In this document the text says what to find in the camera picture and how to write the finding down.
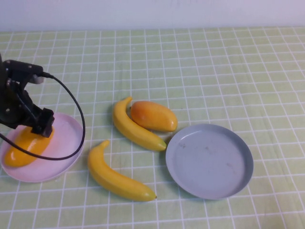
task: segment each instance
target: white plate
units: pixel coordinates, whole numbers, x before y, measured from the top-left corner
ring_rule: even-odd
[[[82,137],[82,126],[74,118],[66,114],[56,113],[54,118],[54,136],[42,155],[48,157],[68,156],[79,147]],[[20,125],[15,130],[11,130],[6,137],[14,141],[17,134],[24,128],[24,126]],[[18,168],[9,167],[3,163],[5,153],[9,148],[10,145],[3,141],[0,148],[2,169],[16,180],[35,183],[60,176],[75,163],[81,155],[83,146],[76,155],[66,160],[50,161],[37,158],[29,165]]]
[[[204,199],[222,199],[250,181],[254,163],[246,143],[217,125],[186,127],[170,140],[168,170],[185,191]]]

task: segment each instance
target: table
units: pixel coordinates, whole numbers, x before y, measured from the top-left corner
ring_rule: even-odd
[[[56,180],[25,184],[0,172],[1,228],[304,228],[304,27],[2,32],[0,53],[63,80],[87,125],[82,156]],[[80,120],[56,82],[27,90],[40,107]],[[237,133],[254,158],[249,185],[219,201],[180,189],[165,153],[132,144],[113,127],[113,103],[130,95],[171,108],[178,130],[211,123]],[[104,139],[111,140],[107,163],[148,184],[155,201],[131,202],[93,181],[87,154]]]

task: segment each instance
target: mango on plate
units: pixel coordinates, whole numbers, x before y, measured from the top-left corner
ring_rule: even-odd
[[[146,129],[173,132],[178,126],[174,112],[158,103],[137,101],[132,104],[130,112],[132,120]]]
[[[53,135],[54,129],[50,137],[43,137],[41,135],[31,133],[31,127],[27,126],[17,135],[14,143],[22,149],[37,155],[41,155],[49,145]],[[30,156],[11,146],[4,156],[4,164],[11,167],[21,167],[32,163],[36,159],[36,157]]]

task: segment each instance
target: pink plate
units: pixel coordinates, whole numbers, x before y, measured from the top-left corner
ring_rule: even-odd
[[[78,148],[81,142],[82,126],[74,118],[66,114],[56,113],[54,118],[54,136],[42,155],[48,157],[68,156]],[[15,130],[11,130],[7,138],[14,140],[17,134],[24,128],[24,126],[18,126]],[[37,158],[27,166],[13,168],[3,163],[4,155],[9,147],[10,145],[3,141],[0,148],[3,170],[16,180],[32,183],[43,182],[60,176],[76,162],[83,149],[82,147],[76,155],[66,160],[49,161]]]

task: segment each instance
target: blue-gray plate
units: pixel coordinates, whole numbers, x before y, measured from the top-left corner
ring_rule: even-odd
[[[204,199],[223,199],[244,189],[253,174],[247,144],[234,132],[212,124],[180,130],[166,149],[166,165],[185,191]]]

